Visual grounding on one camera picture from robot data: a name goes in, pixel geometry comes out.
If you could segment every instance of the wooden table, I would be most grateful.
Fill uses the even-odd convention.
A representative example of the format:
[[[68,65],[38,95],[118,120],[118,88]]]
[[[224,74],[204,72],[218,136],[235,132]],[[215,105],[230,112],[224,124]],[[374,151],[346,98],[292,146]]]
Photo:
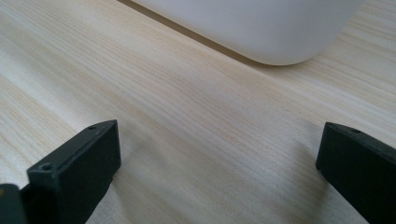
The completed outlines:
[[[396,147],[396,2],[317,57],[255,63],[127,0],[0,1],[0,183],[117,119],[89,223],[364,223],[315,168],[326,121]]]

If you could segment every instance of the black plastic piece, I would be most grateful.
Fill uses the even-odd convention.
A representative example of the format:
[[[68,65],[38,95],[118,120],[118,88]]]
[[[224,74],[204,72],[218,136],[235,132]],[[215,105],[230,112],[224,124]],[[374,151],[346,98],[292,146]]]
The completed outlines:
[[[0,185],[0,223],[27,224],[20,190],[16,185]]]
[[[24,213],[20,215],[30,224],[85,223],[105,196],[119,168],[117,121],[98,123],[29,168],[30,184],[20,191],[20,200],[14,186],[16,196],[12,201],[0,197],[0,204],[22,202]],[[0,218],[5,212],[0,207]]]
[[[396,223],[396,150],[361,131],[326,123],[317,168],[370,223]]]

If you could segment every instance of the wood grain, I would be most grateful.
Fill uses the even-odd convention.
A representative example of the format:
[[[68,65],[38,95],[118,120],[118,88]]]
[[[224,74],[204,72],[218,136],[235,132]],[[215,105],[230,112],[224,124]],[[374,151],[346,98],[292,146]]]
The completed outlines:
[[[396,147],[396,2],[317,57],[254,63],[136,4],[0,1],[0,182],[102,120],[122,167],[89,223],[364,223],[315,169],[325,121]]]

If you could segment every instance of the white object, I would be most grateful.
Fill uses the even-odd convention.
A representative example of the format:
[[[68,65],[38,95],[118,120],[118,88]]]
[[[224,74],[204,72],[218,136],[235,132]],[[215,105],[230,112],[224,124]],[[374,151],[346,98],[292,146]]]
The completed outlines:
[[[364,0],[134,0],[252,60],[305,61],[331,44]]]

